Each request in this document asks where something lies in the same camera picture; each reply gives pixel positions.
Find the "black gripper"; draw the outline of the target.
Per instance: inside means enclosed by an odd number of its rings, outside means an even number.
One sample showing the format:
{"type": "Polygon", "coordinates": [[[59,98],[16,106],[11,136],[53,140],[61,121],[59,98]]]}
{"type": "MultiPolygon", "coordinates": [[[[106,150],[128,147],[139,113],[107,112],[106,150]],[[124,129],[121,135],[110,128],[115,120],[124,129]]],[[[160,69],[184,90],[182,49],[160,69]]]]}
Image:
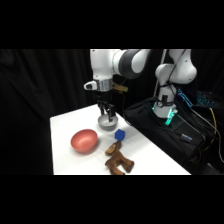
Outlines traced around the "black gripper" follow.
{"type": "Polygon", "coordinates": [[[104,115],[105,112],[105,104],[104,103],[108,103],[108,116],[109,119],[112,119],[113,117],[115,117],[116,112],[115,112],[115,105],[112,105],[113,103],[113,91],[109,90],[106,92],[97,92],[97,103],[98,103],[98,107],[100,109],[101,115],[104,115]]]}

